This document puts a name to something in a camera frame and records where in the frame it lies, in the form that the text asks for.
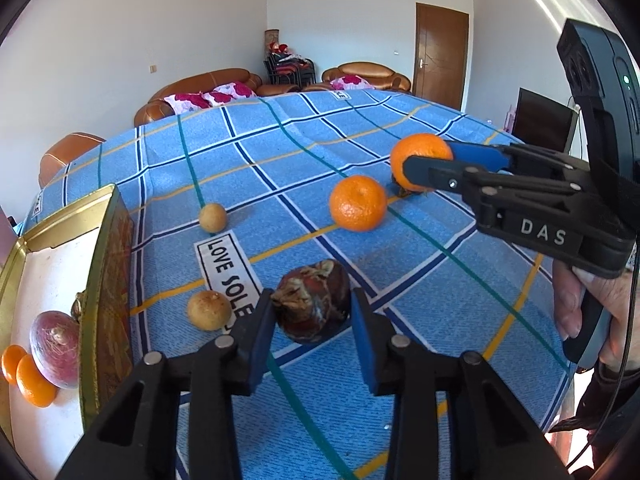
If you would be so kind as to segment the person's right hand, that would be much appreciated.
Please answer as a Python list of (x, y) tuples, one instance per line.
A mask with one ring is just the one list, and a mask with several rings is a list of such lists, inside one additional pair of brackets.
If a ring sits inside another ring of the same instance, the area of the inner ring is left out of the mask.
[(611, 374), (617, 374), (625, 348), (632, 274), (625, 271), (614, 280), (599, 278), (565, 263), (552, 264), (554, 322), (563, 340), (575, 338), (582, 329), (584, 293), (596, 298), (611, 313), (610, 331), (599, 360)]

